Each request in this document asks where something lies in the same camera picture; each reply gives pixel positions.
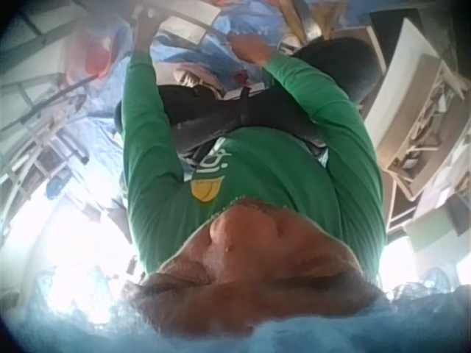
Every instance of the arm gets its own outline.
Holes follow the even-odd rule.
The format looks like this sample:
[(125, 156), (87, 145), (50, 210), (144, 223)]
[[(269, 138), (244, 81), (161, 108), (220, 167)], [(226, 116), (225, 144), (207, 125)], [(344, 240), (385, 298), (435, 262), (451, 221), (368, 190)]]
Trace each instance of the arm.
[(368, 275), (378, 272), (386, 241), (383, 187), (375, 150), (356, 106), (326, 74), (301, 60), (271, 55), (266, 70), (318, 124), (339, 200), (342, 235)]
[(137, 35), (122, 103), (128, 216), (132, 240), (144, 268), (154, 261), (151, 244), (158, 241), (161, 210), (183, 184), (183, 168), (155, 85), (149, 55), (153, 37), (154, 33), (148, 38)]

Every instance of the man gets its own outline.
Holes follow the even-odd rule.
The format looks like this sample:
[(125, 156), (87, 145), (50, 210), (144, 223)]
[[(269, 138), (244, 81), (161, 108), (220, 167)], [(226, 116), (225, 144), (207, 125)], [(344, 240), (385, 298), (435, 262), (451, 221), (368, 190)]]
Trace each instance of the man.
[(356, 105), (307, 63), (260, 38), (231, 37), (235, 55), (267, 70), (317, 124), (329, 160), (324, 168), (288, 133), (244, 127), (184, 182), (149, 56), (157, 22), (139, 18), (122, 102), (128, 216), (150, 275), (136, 306), (159, 330), (190, 335), (370, 306), (382, 295), (372, 283), (386, 235)]

